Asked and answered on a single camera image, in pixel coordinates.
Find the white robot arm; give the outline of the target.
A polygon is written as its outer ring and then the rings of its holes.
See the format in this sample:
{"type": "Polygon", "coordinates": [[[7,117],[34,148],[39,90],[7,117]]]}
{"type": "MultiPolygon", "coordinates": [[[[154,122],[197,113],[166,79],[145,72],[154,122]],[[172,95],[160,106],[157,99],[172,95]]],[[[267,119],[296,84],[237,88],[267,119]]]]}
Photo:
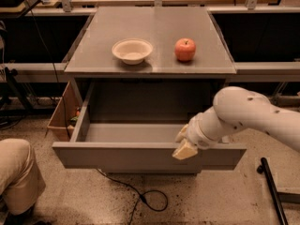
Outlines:
{"type": "Polygon", "coordinates": [[[299,112],[272,105],[257,92],[229,86],[216,93],[211,108],[197,113],[182,127],[175,138],[180,145],[172,156],[179,160],[194,157],[199,149],[211,149],[223,137],[246,128],[259,130],[300,151],[299,112]]]}

